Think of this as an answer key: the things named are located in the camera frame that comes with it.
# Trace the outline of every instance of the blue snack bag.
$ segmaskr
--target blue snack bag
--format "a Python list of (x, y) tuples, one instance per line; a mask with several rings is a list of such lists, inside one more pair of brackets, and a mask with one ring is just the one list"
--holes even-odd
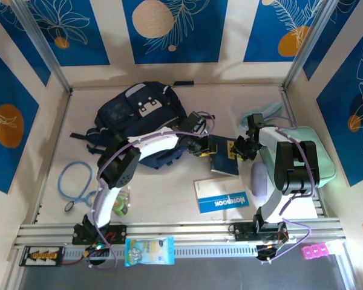
[(173, 237), (148, 240), (126, 239), (125, 266), (173, 265), (175, 263), (174, 248)]

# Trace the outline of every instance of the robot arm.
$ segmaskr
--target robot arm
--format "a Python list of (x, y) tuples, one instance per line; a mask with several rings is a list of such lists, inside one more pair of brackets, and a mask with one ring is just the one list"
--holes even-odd
[[(286, 229), (285, 222), (278, 224), (266, 222), (266, 219), (280, 204), (282, 195), (303, 195), (312, 188), (310, 174), (306, 169), (298, 145), (304, 152), (304, 157), (309, 164), (314, 186), (317, 187), (319, 184), (316, 144), (312, 141), (296, 140), (279, 131), (276, 126), (267, 125), (262, 114), (250, 115), (247, 121), (249, 123), (249, 130), (246, 132), (248, 138), (244, 139), (239, 136), (232, 151), (239, 154), (244, 160), (254, 160), (257, 152), (264, 147), (274, 151), (276, 154), (274, 169), (276, 189), (270, 199), (257, 210), (252, 223), (234, 223), (234, 235), (236, 240), (269, 240), (272, 237), (277, 237), (277, 234)], [(295, 161), (304, 163), (304, 165), (295, 165)], [(278, 248), (271, 252), (273, 256)], [(264, 255), (258, 258), (266, 260)]]
[[(145, 138), (146, 136), (156, 134), (157, 132), (165, 133), (172, 131), (173, 130), (171, 128), (164, 127), (150, 134), (139, 137), (129, 137), (128, 142), (133, 143), (135, 140)], [(161, 134), (160, 136), (152, 138), (148, 141), (143, 141), (139, 144), (133, 145), (130, 149), (128, 149), (128, 151), (125, 152), (125, 157), (121, 161), (120, 167), (118, 164), (111, 163), (109, 165), (111, 168), (107, 167), (105, 169), (105, 174), (101, 175), (102, 184), (100, 186), (102, 190), (98, 192), (99, 196), (97, 198), (97, 203), (94, 203), (90, 211), (87, 213), (88, 220), (93, 225), (96, 224), (99, 228), (107, 225), (110, 222), (110, 214), (117, 195), (119, 194), (121, 188), (127, 185), (127, 183), (129, 183), (132, 179), (139, 161), (157, 152), (175, 148), (176, 145), (178, 145), (178, 141), (179, 137), (176, 135)], [(103, 164), (113, 155), (113, 153), (118, 150), (114, 143), (115, 142), (109, 146), (110, 153), (105, 152), (105, 154), (101, 156), (101, 159), (98, 162), (99, 167), (102, 167)], [(124, 166), (125, 170), (122, 171), (125, 158), (128, 158), (128, 160), (126, 162), (126, 166)]]
[[(197, 135), (197, 132), (202, 134), (205, 128), (205, 118), (193, 112), (186, 120), (172, 128), (163, 127), (139, 137), (125, 138), (123, 135), (116, 135), (97, 162), (101, 171), (100, 188), (93, 206), (83, 217), (82, 225), (74, 227), (76, 236), (82, 237), (81, 239), (87, 243), (93, 243), (99, 238), (96, 227), (101, 232), (106, 232), (117, 195), (132, 179), (140, 160), (178, 146), (187, 147), (189, 153), (195, 156), (212, 152), (214, 145), (207, 134), (205, 137)], [(177, 134), (178, 131), (195, 135)], [(110, 162), (118, 151), (121, 151), (119, 156)]]

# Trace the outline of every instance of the blue notebook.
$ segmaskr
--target blue notebook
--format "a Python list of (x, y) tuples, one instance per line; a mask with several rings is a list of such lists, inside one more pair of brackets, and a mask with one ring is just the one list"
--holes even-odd
[(235, 139), (211, 135), (212, 140), (217, 145), (217, 153), (210, 155), (211, 171), (225, 175), (239, 175), (237, 155), (230, 150)]

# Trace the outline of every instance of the light green cushion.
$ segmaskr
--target light green cushion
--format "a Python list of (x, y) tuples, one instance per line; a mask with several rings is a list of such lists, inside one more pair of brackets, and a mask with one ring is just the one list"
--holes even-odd
[[(313, 141), (316, 144), (317, 159), (319, 162), (320, 172), (320, 184), (319, 187), (324, 186), (327, 182), (336, 176), (336, 169), (332, 163), (331, 158), (325, 151), (324, 146), (321, 144), (319, 137), (316, 132), (310, 127), (299, 127), (295, 130), (283, 130), (286, 134), (303, 141)], [(268, 148), (260, 150), (262, 160), (266, 164), (267, 172), (270, 180), (274, 184), (274, 165), (276, 160), (276, 154)], [(295, 166), (300, 166), (302, 163), (296, 161)]]

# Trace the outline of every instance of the floral wall print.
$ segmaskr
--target floral wall print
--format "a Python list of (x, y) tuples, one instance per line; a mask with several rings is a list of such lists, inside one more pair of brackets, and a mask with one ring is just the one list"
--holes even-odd
[(317, 98), (350, 185), (363, 180), (363, 37)]
[(351, 16), (360, 0), (340, 0), (335, 7), (328, 23), (325, 25), (319, 39), (310, 53), (303, 69), (308, 80), (315, 73), (324, 56), (338, 37), (344, 24)]
[(46, 86), (51, 72), (13, 13), (8, 0), (0, 0), (0, 24), (4, 27), (42, 83)]
[(39, 105), (0, 59), (0, 191), (8, 193)]
[(292, 61), (322, 2), (323, 0), (261, 0), (244, 61)]
[(27, 4), (60, 65), (110, 64), (90, 0), (29, 0)]
[(218, 62), (227, 0), (122, 4), (136, 64)]

